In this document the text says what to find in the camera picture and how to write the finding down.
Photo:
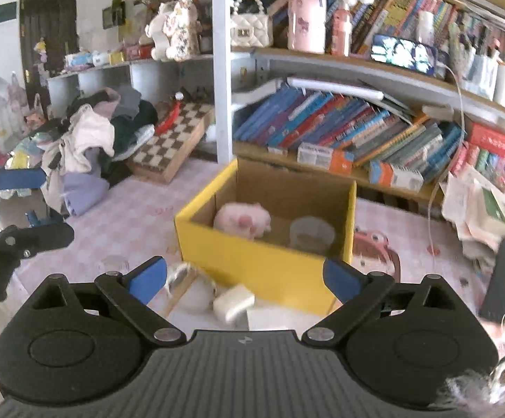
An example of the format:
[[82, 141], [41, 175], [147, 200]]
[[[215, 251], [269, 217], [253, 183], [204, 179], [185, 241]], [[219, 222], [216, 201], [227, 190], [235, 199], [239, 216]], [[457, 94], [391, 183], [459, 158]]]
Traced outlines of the clear tape roll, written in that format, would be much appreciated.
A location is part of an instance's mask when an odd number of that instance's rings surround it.
[[334, 228], [315, 216], [297, 218], [289, 228], [289, 247], [306, 253], [327, 255], [335, 239]]

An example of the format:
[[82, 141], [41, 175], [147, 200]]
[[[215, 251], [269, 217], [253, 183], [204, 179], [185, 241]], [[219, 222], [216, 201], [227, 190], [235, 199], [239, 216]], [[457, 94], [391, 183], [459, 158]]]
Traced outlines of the white cube charger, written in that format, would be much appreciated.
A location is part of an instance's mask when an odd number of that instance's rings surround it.
[[239, 284], [225, 290], [213, 302], [215, 317], [224, 324], [232, 324], [255, 304], [255, 295], [246, 286]]

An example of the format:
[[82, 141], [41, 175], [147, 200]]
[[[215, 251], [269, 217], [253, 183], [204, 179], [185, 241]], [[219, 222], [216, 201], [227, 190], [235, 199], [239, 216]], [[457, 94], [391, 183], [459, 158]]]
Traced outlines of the pink plush pig toy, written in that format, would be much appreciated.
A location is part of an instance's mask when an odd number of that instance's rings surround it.
[[230, 202], [216, 213], [213, 228], [231, 236], [259, 239], [271, 232], [271, 216], [259, 203]]

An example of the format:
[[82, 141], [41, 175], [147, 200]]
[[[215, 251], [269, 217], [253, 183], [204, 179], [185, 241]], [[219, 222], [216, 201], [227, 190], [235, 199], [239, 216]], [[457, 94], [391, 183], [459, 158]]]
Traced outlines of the white power adapter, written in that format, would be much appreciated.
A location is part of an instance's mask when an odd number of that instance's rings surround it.
[[321, 316], [279, 306], [260, 306], [247, 310], [251, 331], [294, 330], [298, 336], [322, 319]]

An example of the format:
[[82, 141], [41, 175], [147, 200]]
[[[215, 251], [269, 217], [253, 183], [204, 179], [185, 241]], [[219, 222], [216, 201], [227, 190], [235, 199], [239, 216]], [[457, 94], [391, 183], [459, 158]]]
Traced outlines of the pile of clothes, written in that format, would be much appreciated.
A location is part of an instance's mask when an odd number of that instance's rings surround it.
[[22, 140], [6, 165], [43, 170], [45, 204], [80, 216], [125, 178], [118, 167], [151, 139], [158, 122], [158, 110], [133, 87], [104, 88], [75, 98], [59, 122]]

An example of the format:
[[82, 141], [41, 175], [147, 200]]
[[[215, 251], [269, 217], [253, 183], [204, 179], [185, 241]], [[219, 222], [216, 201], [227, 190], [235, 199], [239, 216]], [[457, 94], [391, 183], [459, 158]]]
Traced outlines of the yellow cardboard box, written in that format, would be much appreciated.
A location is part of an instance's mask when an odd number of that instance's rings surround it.
[[[218, 284], [242, 284], [262, 300], [323, 315], [335, 303], [322, 278], [325, 258], [292, 247], [290, 225], [306, 216], [324, 220], [336, 232], [328, 257], [350, 261], [356, 192], [345, 177], [239, 158], [176, 215], [179, 251]], [[248, 240], [215, 229], [215, 215], [230, 202], [260, 204], [271, 217], [270, 232]]]

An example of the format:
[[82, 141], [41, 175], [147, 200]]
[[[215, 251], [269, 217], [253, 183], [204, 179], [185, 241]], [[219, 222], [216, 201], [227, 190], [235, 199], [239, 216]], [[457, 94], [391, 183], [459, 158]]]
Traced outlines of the wooden chess board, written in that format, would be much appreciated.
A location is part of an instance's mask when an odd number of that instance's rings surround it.
[[182, 103], [174, 125], [165, 134], [156, 136], [154, 133], [129, 159], [129, 169], [146, 180], [170, 183], [214, 119], [213, 105]]

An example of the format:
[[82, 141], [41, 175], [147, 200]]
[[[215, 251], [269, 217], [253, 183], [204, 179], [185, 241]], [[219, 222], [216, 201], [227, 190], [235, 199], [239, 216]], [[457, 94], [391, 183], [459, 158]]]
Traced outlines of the white orange medicine box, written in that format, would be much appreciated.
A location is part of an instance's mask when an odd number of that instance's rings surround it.
[[303, 142], [298, 149], [297, 163], [330, 173], [349, 175], [352, 173], [353, 155], [346, 151]]

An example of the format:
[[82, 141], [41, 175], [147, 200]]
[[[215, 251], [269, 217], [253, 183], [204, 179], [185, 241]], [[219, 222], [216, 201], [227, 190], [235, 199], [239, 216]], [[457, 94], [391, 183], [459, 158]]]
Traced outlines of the stack of papers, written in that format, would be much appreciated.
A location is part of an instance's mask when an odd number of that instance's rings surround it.
[[442, 190], [442, 217], [456, 229], [463, 255], [483, 270], [493, 267], [505, 239], [505, 193], [469, 165], [448, 174]]

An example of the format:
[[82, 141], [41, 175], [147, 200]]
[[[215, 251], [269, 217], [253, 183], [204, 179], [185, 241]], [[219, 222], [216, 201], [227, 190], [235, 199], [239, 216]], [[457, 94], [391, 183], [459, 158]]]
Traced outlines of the black smartphone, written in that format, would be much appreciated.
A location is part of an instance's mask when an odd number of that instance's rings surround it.
[[505, 238], [501, 241], [484, 300], [478, 315], [491, 323], [505, 319]]

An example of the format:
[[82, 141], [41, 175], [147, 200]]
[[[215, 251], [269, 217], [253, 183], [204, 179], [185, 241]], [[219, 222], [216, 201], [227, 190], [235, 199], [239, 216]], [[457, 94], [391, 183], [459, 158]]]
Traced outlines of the row of leaning books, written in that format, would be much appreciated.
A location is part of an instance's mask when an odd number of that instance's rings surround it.
[[382, 161], [419, 171], [424, 185], [438, 179], [463, 147], [465, 129], [455, 122], [415, 114], [374, 90], [335, 83], [299, 86], [274, 80], [263, 87], [234, 141], [274, 155], [295, 155], [303, 142], [349, 152], [352, 170]]

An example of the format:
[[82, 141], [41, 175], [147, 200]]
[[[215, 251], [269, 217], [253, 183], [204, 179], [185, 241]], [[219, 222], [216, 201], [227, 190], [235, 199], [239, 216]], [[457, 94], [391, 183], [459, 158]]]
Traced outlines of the red toy stick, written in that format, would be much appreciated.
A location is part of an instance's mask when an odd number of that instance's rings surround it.
[[163, 118], [162, 122], [160, 122], [155, 128], [156, 136], [165, 134], [166, 131], [170, 129], [172, 125], [174, 125], [175, 121], [179, 116], [179, 113], [181, 112], [183, 100], [184, 100], [183, 92], [176, 92], [174, 94], [166, 118]]

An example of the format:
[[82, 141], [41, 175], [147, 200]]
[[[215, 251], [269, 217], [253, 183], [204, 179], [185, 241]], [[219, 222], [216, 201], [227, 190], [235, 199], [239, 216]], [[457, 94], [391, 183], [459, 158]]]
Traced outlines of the lit phone screen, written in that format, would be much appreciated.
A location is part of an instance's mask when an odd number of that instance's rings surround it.
[[423, 73], [429, 77], [435, 74], [437, 57], [437, 49], [434, 46], [384, 34], [374, 35], [370, 49], [370, 58], [373, 61]]

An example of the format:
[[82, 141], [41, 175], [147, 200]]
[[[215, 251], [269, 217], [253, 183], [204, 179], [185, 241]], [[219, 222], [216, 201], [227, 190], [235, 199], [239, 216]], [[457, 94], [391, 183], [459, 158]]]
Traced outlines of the white quilted handbag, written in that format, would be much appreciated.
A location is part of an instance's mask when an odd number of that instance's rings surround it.
[[[240, 12], [243, 2], [251, 1], [257, 12]], [[233, 47], [270, 47], [273, 44], [272, 21], [262, 0], [234, 0], [231, 13]]]

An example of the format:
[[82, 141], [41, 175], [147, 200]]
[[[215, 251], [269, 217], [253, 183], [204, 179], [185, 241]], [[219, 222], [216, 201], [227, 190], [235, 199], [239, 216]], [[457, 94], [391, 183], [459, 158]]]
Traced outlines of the pink water bottle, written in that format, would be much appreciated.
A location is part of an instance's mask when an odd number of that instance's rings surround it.
[[326, 3], [326, 0], [288, 0], [289, 50], [324, 53]]

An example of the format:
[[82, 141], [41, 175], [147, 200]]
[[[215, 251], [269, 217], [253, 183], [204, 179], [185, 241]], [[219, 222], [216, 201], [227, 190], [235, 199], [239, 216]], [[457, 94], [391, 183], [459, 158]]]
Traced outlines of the white shelf post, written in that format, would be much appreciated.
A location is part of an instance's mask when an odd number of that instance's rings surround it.
[[231, 3], [212, 0], [215, 134], [219, 164], [227, 165], [234, 158], [232, 152], [231, 112]]

